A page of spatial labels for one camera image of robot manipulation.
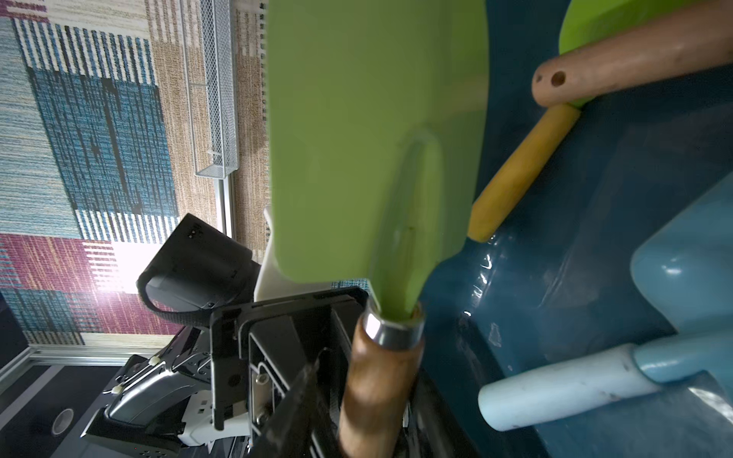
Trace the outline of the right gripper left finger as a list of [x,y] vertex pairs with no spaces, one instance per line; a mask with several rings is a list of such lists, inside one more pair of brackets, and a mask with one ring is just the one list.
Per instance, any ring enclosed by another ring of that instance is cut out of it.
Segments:
[[247,457],[343,457],[322,393],[319,363],[306,364]]

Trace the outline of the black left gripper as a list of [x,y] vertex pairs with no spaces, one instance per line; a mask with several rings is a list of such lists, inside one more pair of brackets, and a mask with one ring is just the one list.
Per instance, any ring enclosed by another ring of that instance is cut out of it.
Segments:
[[210,318],[212,421],[254,447],[334,447],[357,286],[229,305]]

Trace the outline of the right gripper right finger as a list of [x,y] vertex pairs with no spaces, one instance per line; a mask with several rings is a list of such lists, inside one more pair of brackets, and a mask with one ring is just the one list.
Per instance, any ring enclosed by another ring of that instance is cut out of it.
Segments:
[[418,372],[408,406],[408,457],[479,457],[427,372]]

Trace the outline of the green shovel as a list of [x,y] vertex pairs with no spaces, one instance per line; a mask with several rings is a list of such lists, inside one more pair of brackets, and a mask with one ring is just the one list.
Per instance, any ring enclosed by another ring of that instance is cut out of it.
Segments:
[[580,115],[580,109],[570,104],[554,106],[543,114],[473,204],[469,239],[488,242],[494,236],[578,122]]
[[568,8],[562,53],[538,66],[543,107],[584,101],[732,62],[729,1],[580,1]]
[[273,1],[273,252],[298,284],[365,280],[338,443],[389,457],[421,364],[431,272],[465,244],[489,92],[482,1]]

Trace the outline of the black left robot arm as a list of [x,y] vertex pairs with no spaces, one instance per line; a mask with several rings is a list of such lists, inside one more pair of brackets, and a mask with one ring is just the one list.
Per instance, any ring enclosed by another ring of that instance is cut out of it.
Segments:
[[249,249],[185,216],[137,279],[179,332],[132,356],[83,438],[128,457],[230,441],[242,457],[336,457],[349,349],[367,292],[309,286],[257,301]]

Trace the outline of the white mesh wall basket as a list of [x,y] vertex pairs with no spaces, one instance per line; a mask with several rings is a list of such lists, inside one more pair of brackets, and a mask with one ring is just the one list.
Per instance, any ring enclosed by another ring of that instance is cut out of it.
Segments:
[[239,168],[235,17],[231,1],[181,1],[181,46],[194,174]]

